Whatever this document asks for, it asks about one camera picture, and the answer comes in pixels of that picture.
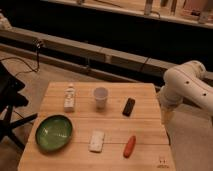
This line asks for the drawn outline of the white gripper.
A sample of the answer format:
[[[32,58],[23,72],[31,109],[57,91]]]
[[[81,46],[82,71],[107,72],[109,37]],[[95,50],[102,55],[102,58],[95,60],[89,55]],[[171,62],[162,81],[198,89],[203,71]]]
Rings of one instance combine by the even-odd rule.
[[[167,125],[173,117],[173,110],[178,106],[178,95],[168,87],[162,87],[157,94],[162,108],[162,123]]]

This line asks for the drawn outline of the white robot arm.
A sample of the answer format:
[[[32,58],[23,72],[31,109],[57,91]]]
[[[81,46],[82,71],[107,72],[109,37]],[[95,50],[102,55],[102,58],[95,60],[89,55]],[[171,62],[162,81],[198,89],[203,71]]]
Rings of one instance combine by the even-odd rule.
[[[162,124],[170,122],[173,110],[186,98],[205,110],[211,116],[213,125],[213,87],[203,81],[205,72],[205,66],[196,60],[165,71],[164,85],[157,94]]]

